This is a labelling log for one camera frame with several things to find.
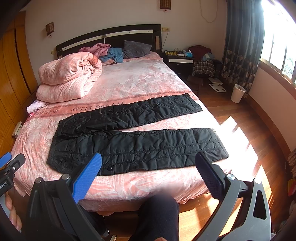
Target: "white trash can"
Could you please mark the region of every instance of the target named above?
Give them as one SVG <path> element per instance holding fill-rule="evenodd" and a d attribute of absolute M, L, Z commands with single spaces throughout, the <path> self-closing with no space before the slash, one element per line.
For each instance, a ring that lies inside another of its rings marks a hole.
<path fill-rule="evenodd" d="M 240 85 L 234 85 L 231 100 L 234 103 L 239 103 L 244 93 L 246 93 L 246 90 L 243 87 Z"/>

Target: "cable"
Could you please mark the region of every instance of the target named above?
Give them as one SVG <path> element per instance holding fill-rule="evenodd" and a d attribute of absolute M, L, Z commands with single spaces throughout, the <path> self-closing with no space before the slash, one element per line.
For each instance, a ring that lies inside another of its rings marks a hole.
<path fill-rule="evenodd" d="M 168 37 L 168 32 L 167 32 L 167 36 L 165 37 L 165 41 L 163 42 L 163 47 L 165 45 L 165 42 L 166 42 L 166 38 Z"/>
<path fill-rule="evenodd" d="M 200 0 L 200 15 L 202 16 L 202 18 L 203 18 L 204 20 L 207 21 L 207 23 L 212 23 L 212 22 L 214 22 L 214 21 L 216 20 L 216 18 L 217 18 L 217 13 L 218 13 L 218 0 L 217 0 L 216 17 L 215 17 L 214 20 L 211 21 L 211 22 L 209 22 L 208 20 L 206 20 L 205 17 L 202 15 L 202 0 Z"/>

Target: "wooden stool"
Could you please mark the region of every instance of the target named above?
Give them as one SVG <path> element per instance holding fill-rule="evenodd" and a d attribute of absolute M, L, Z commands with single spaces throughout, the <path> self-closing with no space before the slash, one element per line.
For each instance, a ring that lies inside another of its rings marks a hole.
<path fill-rule="evenodd" d="M 203 78 L 189 75 L 186 84 L 198 97 L 200 93 L 200 87 L 203 85 Z"/>

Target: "plaid cloth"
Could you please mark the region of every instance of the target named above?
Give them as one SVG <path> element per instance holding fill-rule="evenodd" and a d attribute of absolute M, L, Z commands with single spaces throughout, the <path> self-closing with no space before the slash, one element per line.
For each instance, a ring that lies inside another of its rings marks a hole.
<path fill-rule="evenodd" d="M 213 60 L 207 60 L 205 62 L 199 60 L 194 61 L 194 67 L 192 75 L 196 74 L 208 74 L 210 77 L 214 76 L 215 68 L 213 64 Z"/>

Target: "dark trousers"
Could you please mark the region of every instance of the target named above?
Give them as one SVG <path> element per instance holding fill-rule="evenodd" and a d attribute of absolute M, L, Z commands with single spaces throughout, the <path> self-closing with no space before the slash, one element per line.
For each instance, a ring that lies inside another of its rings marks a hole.
<path fill-rule="evenodd" d="M 141 205 L 138 215 L 137 229 L 128 241 L 154 241 L 160 237 L 179 241 L 179 205 L 173 197 L 150 197 Z"/>

